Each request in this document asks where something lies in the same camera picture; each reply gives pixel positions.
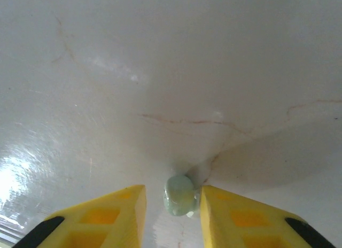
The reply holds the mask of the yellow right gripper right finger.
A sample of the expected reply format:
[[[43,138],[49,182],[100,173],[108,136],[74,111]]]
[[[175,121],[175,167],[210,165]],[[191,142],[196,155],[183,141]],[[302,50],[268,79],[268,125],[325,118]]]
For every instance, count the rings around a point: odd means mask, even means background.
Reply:
[[[211,185],[200,219],[204,248],[336,248],[301,217]]]

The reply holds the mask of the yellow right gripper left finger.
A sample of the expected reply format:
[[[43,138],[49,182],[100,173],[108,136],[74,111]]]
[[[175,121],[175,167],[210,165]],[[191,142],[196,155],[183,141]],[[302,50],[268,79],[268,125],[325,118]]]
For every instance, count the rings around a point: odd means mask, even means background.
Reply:
[[[48,216],[12,248],[142,248],[146,188],[133,185]]]

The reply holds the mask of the mint green earbud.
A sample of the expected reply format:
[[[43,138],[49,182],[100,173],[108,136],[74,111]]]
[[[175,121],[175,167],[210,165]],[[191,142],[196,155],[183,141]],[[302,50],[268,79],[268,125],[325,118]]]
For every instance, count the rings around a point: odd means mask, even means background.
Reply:
[[[175,175],[164,186],[163,201],[170,215],[193,218],[200,207],[200,191],[186,175]]]

